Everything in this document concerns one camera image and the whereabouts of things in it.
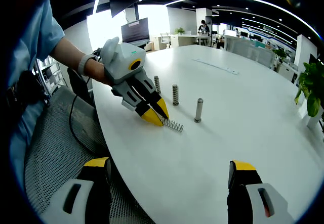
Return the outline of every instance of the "wrist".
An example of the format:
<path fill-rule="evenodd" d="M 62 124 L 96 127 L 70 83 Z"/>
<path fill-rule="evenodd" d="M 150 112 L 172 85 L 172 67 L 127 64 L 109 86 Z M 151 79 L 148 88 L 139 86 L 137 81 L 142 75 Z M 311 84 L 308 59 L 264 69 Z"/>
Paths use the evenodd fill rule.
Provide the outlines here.
<path fill-rule="evenodd" d="M 105 76 L 104 65 L 94 59 L 88 59 L 85 64 L 85 76 L 91 77 L 96 81 L 111 85 L 111 82 Z"/>

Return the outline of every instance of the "metal rod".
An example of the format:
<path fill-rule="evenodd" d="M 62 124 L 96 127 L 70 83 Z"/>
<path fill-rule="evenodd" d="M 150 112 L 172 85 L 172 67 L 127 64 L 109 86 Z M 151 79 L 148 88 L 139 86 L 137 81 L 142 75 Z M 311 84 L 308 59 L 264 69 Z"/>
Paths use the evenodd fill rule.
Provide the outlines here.
<path fill-rule="evenodd" d="M 178 89 L 178 85 L 176 85 L 176 84 L 172 85 L 172 96 L 173 96 L 173 105 L 178 106 L 179 105 L 179 89 Z"/>
<path fill-rule="evenodd" d="M 193 119 L 194 122 L 199 123 L 201 122 L 201 112 L 203 110 L 203 99 L 198 99 L 197 101 L 197 110 L 196 110 L 196 117 Z"/>

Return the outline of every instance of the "window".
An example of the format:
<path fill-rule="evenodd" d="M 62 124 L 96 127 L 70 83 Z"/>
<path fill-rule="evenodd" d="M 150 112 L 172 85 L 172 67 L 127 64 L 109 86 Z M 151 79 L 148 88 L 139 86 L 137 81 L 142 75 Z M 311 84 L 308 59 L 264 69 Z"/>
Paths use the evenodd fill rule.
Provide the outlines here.
<path fill-rule="evenodd" d="M 139 5 L 140 19 L 148 18 L 148 30 L 150 35 L 170 33 L 168 9 L 163 5 Z"/>
<path fill-rule="evenodd" d="M 106 10 L 87 17 L 87 26 L 92 50 L 102 48 L 110 38 L 119 37 L 122 41 L 121 26 L 127 24 L 125 13 L 120 12 L 111 17 L 110 10 Z"/>

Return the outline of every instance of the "metal spring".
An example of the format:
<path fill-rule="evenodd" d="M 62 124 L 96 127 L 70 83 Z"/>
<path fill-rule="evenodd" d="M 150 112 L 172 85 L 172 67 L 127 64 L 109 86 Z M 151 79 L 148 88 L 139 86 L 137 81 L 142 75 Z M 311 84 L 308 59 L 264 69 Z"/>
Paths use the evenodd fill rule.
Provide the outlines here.
<path fill-rule="evenodd" d="M 155 84 L 157 93 L 161 94 L 160 81 L 158 80 L 158 76 L 154 77 L 154 84 Z"/>
<path fill-rule="evenodd" d="M 178 89 L 178 85 L 176 84 L 172 85 L 172 96 L 173 96 L 173 105 L 174 106 L 179 105 L 179 89 Z"/>
<path fill-rule="evenodd" d="M 180 124 L 180 123 L 177 123 L 177 122 L 175 122 L 173 120 L 170 120 L 170 119 L 164 119 L 164 118 L 161 119 L 161 121 L 162 121 L 163 125 L 171 128 L 171 129 L 174 129 L 174 130 L 176 130 L 178 132 L 183 131 L 183 125 Z"/>

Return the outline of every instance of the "cabinet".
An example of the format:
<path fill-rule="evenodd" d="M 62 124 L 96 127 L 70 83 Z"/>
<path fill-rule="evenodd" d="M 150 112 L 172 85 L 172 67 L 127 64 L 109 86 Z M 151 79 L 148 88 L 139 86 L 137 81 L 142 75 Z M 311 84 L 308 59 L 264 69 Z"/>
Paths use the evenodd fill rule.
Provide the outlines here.
<path fill-rule="evenodd" d="M 154 44 L 154 50 L 159 51 L 159 50 L 164 50 L 167 48 L 166 43 L 161 43 L 162 37 L 161 36 L 154 36 L 153 37 L 153 44 Z"/>
<path fill-rule="evenodd" d="M 50 97 L 60 86 L 66 85 L 59 63 L 50 56 L 44 61 L 36 59 L 33 74 L 37 74 Z"/>

